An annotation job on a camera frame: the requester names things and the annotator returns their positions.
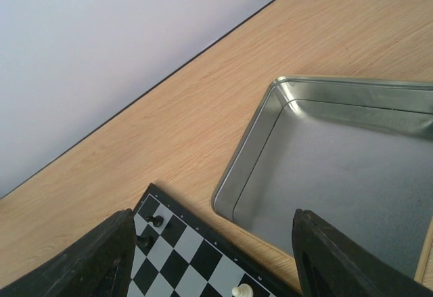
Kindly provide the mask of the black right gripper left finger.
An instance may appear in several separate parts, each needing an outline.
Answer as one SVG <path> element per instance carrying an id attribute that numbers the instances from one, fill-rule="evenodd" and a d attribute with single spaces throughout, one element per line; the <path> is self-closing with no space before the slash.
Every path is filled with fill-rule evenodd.
<path id="1" fill-rule="evenodd" d="M 1 295 L 126 296 L 135 244 L 133 211 L 117 211 Z"/>

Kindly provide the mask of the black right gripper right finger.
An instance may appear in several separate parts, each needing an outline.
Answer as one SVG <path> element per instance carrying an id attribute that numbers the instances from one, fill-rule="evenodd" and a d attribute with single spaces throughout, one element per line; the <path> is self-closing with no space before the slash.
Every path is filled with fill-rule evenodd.
<path id="1" fill-rule="evenodd" d="M 292 248 L 303 296 L 431 296 L 311 210 L 295 211 Z"/>

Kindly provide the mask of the black chess pawn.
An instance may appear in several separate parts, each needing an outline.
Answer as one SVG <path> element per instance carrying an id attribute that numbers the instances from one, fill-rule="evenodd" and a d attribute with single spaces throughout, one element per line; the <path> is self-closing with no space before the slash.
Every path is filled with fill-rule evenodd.
<path id="1" fill-rule="evenodd" d="M 145 217 L 145 220 L 148 223 L 151 223 L 155 228 L 161 227 L 164 222 L 164 218 L 160 215 L 156 215 L 156 216 L 148 215 Z"/>
<path id="2" fill-rule="evenodd" d="M 137 236 L 137 245 L 142 248 L 151 248 L 154 244 L 154 239 L 150 235 Z"/>

